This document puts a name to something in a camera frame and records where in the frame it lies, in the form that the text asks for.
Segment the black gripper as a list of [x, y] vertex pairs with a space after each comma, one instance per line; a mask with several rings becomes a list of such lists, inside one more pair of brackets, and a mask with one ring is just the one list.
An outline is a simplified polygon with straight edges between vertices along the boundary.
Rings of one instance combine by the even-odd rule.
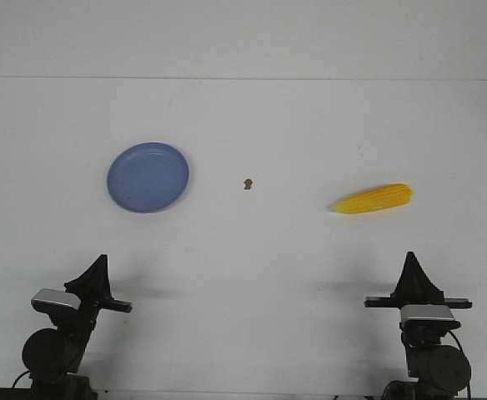
[[74, 323], [76, 329], [94, 329], [101, 310], [131, 313], [133, 305], [111, 295], [108, 279], [108, 256], [101, 254], [79, 277], [64, 284], [67, 293], [81, 300]]
[[368, 296], [367, 308], [402, 308], [406, 305], [444, 305], [451, 309], [470, 309], [473, 302], [464, 297], [446, 297], [425, 274], [414, 252], [407, 252], [402, 273], [393, 293]]

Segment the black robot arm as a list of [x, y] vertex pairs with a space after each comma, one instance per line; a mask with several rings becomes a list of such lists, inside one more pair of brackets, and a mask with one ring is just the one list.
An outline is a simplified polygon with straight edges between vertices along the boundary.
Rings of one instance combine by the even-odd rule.
[[78, 369], [94, 331], [99, 312], [132, 312], [130, 302], [113, 297], [108, 256], [100, 255], [63, 290], [40, 289], [32, 308], [48, 315], [51, 327], [33, 333], [25, 342], [22, 361], [32, 380], [30, 399], [97, 399], [90, 379]]
[[387, 297], [367, 297], [367, 308], [397, 308], [408, 382], [394, 380], [383, 399], [454, 399], [465, 390], [471, 398], [472, 367], [455, 330], [461, 323], [454, 309], [470, 309], [467, 298], [446, 297], [435, 286], [413, 252], [407, 252], [394, 291]]

